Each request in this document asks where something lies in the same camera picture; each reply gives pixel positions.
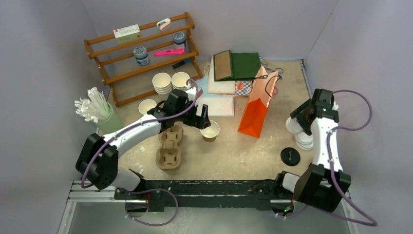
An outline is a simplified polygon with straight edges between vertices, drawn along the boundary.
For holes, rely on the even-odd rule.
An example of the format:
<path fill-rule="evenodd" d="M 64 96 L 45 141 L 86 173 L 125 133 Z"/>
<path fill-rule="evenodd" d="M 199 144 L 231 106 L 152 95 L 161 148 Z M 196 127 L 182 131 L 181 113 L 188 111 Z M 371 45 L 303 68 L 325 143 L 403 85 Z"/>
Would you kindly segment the brown paper cup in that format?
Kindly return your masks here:
<path fill-rule="evenodd" d="M 220 131 L 220 127 L 217 122 L 211 120 L 210 123 L 211 125 L 209 127 L 200 130 L 200 133 L 205 142 L 214 142 Z"/>
<path fill-rule="evenodd" d="M 145 100 L 140 102 L 140 104 L 138 106 L 138 111 L 142 115 L 145 115 L 147 113 L 147 111 L 149 111 L 150 109 L 156 107 L 156 105 L 157 105 L 157 102 L 155 100 L 145 99 Z"/>

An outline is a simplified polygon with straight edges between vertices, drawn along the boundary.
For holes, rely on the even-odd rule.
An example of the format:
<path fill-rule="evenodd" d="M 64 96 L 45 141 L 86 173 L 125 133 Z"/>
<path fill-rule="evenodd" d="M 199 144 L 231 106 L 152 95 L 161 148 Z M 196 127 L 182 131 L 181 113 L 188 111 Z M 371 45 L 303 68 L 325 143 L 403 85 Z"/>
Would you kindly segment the orange paper bag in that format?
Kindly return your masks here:
<path fill-rule="evenodd" d="M 278 70 L 267 73 L 263 66 L 258 70 L 238 127 L 239 133 L 260 137 L 278 77 Z"/>

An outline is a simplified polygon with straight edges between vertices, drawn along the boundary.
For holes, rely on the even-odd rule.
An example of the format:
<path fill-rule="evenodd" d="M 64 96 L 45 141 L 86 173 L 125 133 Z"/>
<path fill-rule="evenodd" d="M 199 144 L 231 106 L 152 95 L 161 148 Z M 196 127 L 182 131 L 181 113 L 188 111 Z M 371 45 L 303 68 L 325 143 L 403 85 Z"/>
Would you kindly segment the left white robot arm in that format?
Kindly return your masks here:
<path fill-rule="evenodd" d="M 142 176 L 131 170 L 118 167 L 118 160 L 129 149 L 140 142 L 171 128 L 176 122 L 205 129 L 211 126 L 208 105 L 202 105 L 197 115 L 197 96 L 182 90 L 173 90 L 167 100 L 151 108 L 136 122 L 110 134 L 87 137 L 75 168 L 82 174 L 81 187 L 87 188 L 85 180 L 99 190 L 109 186 L 126 190 L 132 199 L 140 199 L 145 194 L 145 186 L 140 183 Z"/>

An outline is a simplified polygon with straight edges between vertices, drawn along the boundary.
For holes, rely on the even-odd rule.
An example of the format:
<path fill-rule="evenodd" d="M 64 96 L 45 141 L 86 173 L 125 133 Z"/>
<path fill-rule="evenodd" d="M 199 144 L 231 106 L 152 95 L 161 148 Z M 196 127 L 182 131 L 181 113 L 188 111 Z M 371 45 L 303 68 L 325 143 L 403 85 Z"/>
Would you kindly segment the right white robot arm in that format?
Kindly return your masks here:
<path fill-rule="evenodd" d="M 342 200 L 341 193 L 349 189 L 351 177 L 343 172 L 333 131 L 339 122 L 334 101 L 332 91 L 316 89 L 311 99 L 290 113 L 287 130 L 293 133 L 299 148 L 313 150 L 314 156 L 302 175 L 286 171 L 277 175 L 273 186 L 277 197 L 292 193 L 298 202 L 333 212 Z"/>

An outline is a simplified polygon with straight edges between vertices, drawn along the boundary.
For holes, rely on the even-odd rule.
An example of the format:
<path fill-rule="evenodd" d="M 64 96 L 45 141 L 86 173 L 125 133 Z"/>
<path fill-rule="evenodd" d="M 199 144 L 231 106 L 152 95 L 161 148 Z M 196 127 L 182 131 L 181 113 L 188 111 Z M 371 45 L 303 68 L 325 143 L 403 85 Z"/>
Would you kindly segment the white cup lid picked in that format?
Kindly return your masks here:
<path fill-rule="evenodd" d="M 303 128 L 300 126 L 300 124 L 297 122 L 295 118 L 289 117 L 286 120 L 285 126 L 287 130 L 293 134 L 299 134 L 303 132 Z"/>

